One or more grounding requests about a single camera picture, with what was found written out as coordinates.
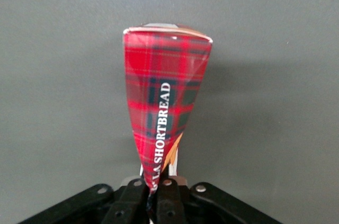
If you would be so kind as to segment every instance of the red tartan packaging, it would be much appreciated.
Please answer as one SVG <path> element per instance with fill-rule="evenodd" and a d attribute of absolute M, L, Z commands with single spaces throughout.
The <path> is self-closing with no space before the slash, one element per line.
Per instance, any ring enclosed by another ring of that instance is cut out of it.
<path fill-rule="evenodd" d="M 135 142 L 150 193 L 173 163 L 204 76 L 212 40 L 175 24 L 124 32 L 126 90 Z"/>

